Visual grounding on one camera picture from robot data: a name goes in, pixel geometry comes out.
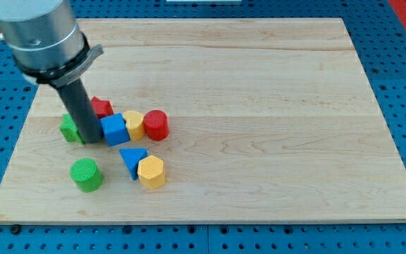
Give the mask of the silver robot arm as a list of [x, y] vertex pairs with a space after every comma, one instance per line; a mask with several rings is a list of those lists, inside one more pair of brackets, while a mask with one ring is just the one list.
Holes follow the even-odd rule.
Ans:
[[103, 54], [102, 46], [88, 45], [67, 0], [0, 0], [0, 32], [23, 75], [56, 89]]

